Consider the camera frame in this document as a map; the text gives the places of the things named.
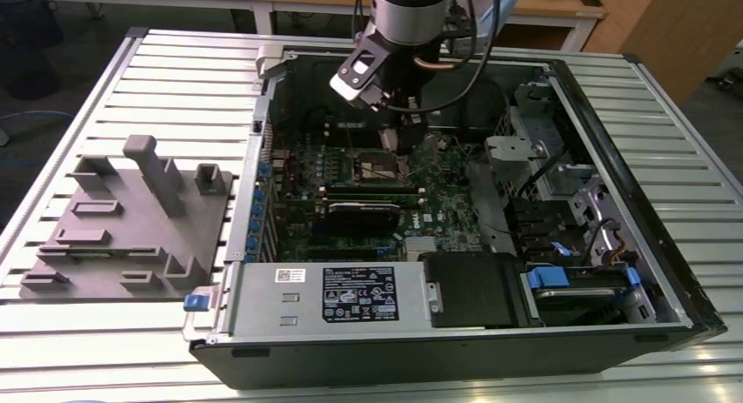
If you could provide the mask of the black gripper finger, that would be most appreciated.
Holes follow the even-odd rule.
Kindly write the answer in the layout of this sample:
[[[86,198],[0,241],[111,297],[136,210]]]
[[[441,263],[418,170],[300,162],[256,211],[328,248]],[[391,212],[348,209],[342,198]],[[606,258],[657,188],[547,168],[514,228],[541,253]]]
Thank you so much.
[[[398,128],[398,154],[410,155],[417,146],[423,142],[427,132],[426,114],[405,114]]]

